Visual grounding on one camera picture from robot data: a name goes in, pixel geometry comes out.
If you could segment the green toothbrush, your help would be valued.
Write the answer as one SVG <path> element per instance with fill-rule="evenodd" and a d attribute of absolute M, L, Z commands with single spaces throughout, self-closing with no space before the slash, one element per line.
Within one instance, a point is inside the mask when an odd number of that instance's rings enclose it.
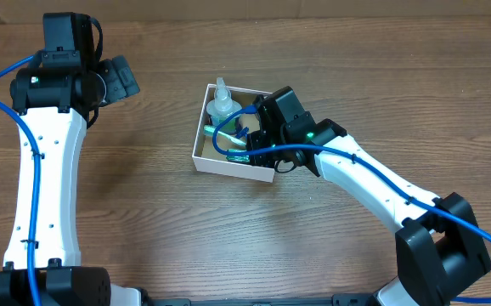
<path fill-rule="evenodd" d="M 215 126 L 212 126 L 212 125 L 205 125 L 203 127 L 203 132 L 205 134 L 205 136 L 210 136 L 212 137 L 215 133 L 215 129 L 216 127 Z M 217 136 L 218 137 L 223 137 L 224 139 L 230 141 L 232 144 L 234 145 L 237 145 L 239 147 L 242 147 L 242 148 L 245 148 L 246 147 L 246 142 L 242 139 L 239 139 L 239 138 L 236 138 L 235 136 L 233 135 L 230 135 L 230 134 L 227 134 L 227 133 L 224 133 L 222 131 L 218 131 L 217 132 Z"/>

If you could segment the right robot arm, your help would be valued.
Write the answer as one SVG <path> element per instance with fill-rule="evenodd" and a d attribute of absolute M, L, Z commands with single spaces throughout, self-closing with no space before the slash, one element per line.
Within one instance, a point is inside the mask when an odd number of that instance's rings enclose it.
<path fill-rule="evenodd" d="M 316 122 L 290 87 L 253 102 L 260 124 L 248 137 L 255 166 L 292 162 L 343 188 L 393 234 L 397 276 L 373 293 L 368 305 L 448 305 L 491 271 L 480 235 L 425 208 L 421 201 L 474 225 L 471 204 L 461 195 L 440 197 L 399 177 L 366 153 L 347 131 L 330 119 Z"/>

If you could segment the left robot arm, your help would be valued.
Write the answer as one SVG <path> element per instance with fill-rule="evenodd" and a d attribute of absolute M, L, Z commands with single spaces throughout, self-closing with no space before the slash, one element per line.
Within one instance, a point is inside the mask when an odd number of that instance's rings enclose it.
<path fill-rule="evenodd" d="M 0 270 L 0 305 L 147 305 L 138 288 L 82 264 L 76 232 L 79 157 L 102 107 L 139 91 L 122 56 L 104 59 L 99 22 L 46 13 L 45 46 L 11 66 L 11 105 L 20 133 L 14 228 Z"/>

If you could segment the green soap packet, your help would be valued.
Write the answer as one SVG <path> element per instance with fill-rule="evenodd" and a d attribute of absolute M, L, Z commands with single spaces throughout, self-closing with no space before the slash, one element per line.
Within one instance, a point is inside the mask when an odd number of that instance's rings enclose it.
<path fill-rule="evenodd" d="M 243 150 L 229 149 L 226 159 L 228 162 L 235 162 L 240 164 L 250 164 L 251 159 L 249 156 L 243 155 Z"/>

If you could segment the clear soap pump bottle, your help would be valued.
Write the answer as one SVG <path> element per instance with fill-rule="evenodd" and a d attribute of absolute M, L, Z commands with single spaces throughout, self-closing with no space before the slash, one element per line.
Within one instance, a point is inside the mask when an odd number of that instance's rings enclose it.
<path fill-rule="evenodd" d="M 218 77 L 214 99 L 206 107 L 206 112 L 211 118 L 212 124 L 218 126 L 230 115 L 241 109 L 241 105 L 232 99 L 232 94 L 222 77 Z"/>

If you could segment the blue disposable razor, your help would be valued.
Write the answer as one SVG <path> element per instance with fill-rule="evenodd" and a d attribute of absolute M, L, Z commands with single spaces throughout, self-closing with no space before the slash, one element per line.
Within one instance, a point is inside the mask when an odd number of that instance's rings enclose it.
<path fill-rule="evenodd" d="M 237 139 L 241 139 L 241 138 L 244 138 L 249 132 L 249 128 L 248 127 L 243 127 L 236 135 L 235 137 Z"/>

